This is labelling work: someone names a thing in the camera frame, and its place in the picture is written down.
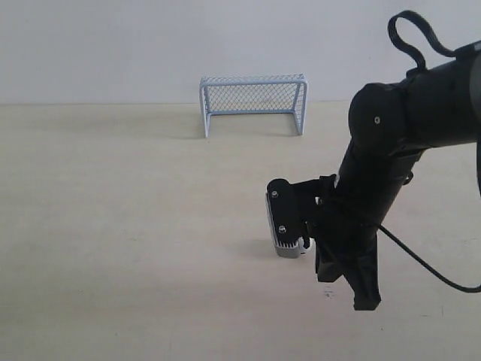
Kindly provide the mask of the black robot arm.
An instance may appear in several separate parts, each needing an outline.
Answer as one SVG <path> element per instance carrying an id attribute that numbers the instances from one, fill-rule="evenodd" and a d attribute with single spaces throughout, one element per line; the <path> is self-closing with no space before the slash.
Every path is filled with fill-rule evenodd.
<path id="1" fill-rule="evenodd" d="M 295 185 L 304 234 L 316 243 L 323 283 L 345 278 L 357 311 L 381 301 L 377 234 L 426 150 L 480 142 L 480 46 L 412 70 L 397 83 L 369 83 L 352 99 L 349 141 L 338 172 Z"/>

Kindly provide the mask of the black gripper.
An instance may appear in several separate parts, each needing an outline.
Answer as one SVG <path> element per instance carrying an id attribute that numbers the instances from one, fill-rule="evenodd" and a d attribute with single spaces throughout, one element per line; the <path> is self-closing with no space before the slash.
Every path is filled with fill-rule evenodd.
<path id="1" fill-rule="evenodd" d="M 387 215 L 387 196 L 344 184 L 338 174 L 296 184 L 301 219 L 316 240 L 315 269 L 320 283 L 343 275 L 353 291 L 355 311 L 375 311 L 381 302 L 377 230 Z M 343 269 L 337 256 L 347 256 Z"/>

